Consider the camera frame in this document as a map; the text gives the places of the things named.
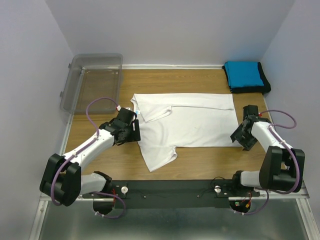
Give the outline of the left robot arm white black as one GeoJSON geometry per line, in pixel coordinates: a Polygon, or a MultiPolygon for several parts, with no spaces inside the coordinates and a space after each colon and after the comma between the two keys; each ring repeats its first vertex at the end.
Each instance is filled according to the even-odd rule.
{"type": "Polygon", "coordinates": [[[70,206],[78,196],[97,194],[104,198],[113,192],[112,178],[100,171],[84,175],[84,169],[102,152],[113,146],[141,139],[137,114],[121,107],[115,118],[95,128],[95,133],[81,145],[49,157],[39,190],[57,205],[70,206]]]}

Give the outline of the white t shirt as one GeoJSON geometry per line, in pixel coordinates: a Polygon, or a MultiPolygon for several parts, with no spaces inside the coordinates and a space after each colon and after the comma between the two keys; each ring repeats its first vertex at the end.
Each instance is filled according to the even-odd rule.
{"type": "Polygon", "coordinates": [[[232,94],[138,94],[131,99],[139,121],[138,142],[150,172],[174,161],[177,148],[239,147],[232,94]]]}

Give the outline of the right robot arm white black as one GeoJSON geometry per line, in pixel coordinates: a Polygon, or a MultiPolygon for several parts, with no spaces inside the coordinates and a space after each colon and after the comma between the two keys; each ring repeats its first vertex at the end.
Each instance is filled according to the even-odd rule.
{"type": "Polygon", "coordinates": [[[241,196],[248,188],[270,190],[286,195],[300,191],[303,182],[305,153],[288,144],[277,132],[269,119],[262,117],[256,105],[243,107],[243,119],[231,134],[244,151],[259,142],[265,157],[259,171],[237,171],[232,176],[230,191],[241,196]]]}

